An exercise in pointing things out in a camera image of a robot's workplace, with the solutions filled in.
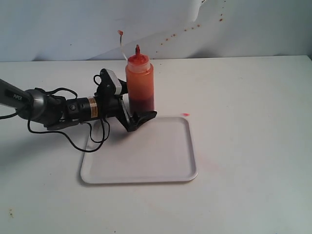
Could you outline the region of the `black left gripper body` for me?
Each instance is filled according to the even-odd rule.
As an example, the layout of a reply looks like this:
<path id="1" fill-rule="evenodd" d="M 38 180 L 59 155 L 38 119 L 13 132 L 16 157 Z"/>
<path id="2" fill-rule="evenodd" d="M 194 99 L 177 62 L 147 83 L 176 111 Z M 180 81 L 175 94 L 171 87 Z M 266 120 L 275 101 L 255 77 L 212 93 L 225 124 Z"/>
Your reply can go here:
<path id="1" fill-rule="evenodd" d="M 137 124 L 127 112 L 121 96 L 107 99 L 101 96 L 81 97 L 66 101 L 65 119 L 68 121 L 83 123 L 106 120 L 109 117 L 115 117 L 127 132 L 137 129 Z"/>

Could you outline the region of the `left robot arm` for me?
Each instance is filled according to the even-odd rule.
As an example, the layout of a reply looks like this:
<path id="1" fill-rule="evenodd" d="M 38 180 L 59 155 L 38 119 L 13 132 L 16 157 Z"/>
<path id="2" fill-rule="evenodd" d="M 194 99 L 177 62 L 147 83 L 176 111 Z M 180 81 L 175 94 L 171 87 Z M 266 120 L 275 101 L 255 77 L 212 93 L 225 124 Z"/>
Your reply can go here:
<path id="1" fill-rule="evenodd" d="M 41 88 L 23 91 L 8 82 L 0 82 L 0 103 L 14 108 L 22 119 L 42 124 L 49 131 L 61 130 L 93 120 L 115 117 L 127 132 L 135 131 L 143 123 L 156 117 L 156 111 L 130 115 L 122 96 L 128 92 L 126 82 L 100 75 L 100 83 L 93 97 L 66 99 L 56 93 L 57 88 L 45 91 Z"/>

